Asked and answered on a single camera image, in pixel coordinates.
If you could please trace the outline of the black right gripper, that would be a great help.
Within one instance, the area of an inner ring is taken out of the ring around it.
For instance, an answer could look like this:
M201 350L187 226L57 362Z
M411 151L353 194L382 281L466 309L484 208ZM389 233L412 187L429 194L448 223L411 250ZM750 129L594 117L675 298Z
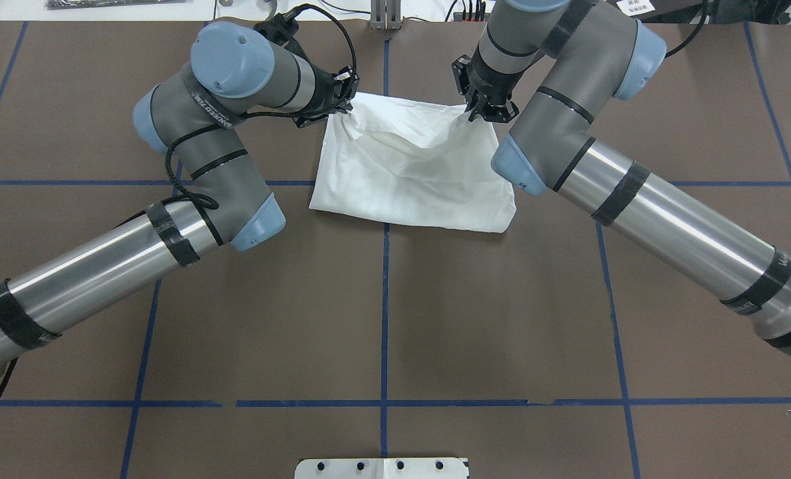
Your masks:
M519 73L501 73L486 64L480 55L458 57L451 63L452 74L459 94L463 96L468 122L478 117L486 122L507 124L519 115L513 101L513 90Z

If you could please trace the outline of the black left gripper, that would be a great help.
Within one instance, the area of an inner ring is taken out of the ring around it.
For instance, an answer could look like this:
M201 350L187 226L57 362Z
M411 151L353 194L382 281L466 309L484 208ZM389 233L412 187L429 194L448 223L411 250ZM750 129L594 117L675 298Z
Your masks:
M355 66L347 65L337 73L326 73L313 67L314 90L307 106L294 113L298 128L306 128L326 121L329 115L348 113L353 109L351 100L359 87L359 74Z

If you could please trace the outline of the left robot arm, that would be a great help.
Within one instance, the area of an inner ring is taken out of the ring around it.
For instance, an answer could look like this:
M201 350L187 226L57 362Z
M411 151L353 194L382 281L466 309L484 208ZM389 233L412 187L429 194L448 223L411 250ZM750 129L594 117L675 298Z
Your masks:
M358 76L326 73L278 15L253 29L219 21L198 33L190 61L133 111L138 134L165 157L178 154L194 190L180 188L97 238L0 281L0 380L16 360L73 325L230 243L245 251L279 233L285 216L235 127L255 117L298 127L347 112Z

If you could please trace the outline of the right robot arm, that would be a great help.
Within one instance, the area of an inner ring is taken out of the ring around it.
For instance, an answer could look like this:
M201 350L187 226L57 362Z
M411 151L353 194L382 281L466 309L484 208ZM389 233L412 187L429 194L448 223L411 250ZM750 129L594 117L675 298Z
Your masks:
M593 123L655 76L666 42L604 1L498 1L451 63L469 120L509 124L493 172L547 190L658 257L791 357L791 255L598 139Z

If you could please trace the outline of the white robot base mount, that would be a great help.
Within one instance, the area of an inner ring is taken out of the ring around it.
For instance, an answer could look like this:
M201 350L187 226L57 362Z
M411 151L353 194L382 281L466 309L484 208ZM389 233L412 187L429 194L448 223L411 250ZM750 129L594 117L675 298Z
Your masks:
M295 478L469 478L467 458L310 458L295 467Z

